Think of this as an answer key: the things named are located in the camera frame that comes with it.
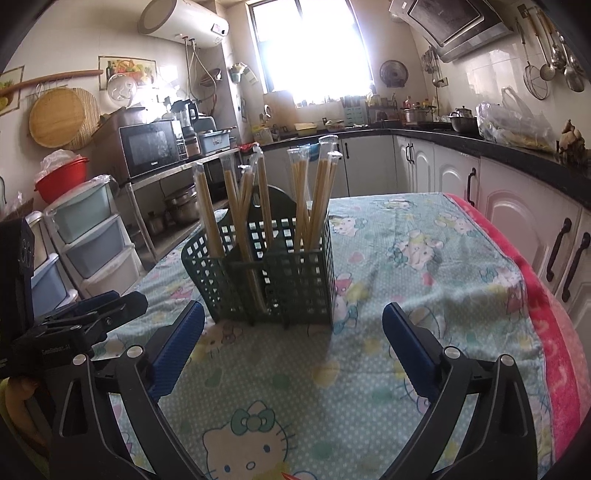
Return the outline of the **person's left hand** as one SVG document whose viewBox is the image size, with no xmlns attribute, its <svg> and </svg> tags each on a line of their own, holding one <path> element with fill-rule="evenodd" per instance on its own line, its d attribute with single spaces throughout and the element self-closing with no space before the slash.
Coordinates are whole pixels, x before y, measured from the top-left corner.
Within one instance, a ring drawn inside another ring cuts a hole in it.
<svg viewBox="0 0 591 480">
<path fill-rule="evenodd" d="M 3 384 L 4 403 L 12 424 L 25 438 L 36 445 L 46 447 L 46 441 L 26 406 L 26 402 L 34 396 L 38 383 L 30 379 L 8 378 Z"/>
</svg>

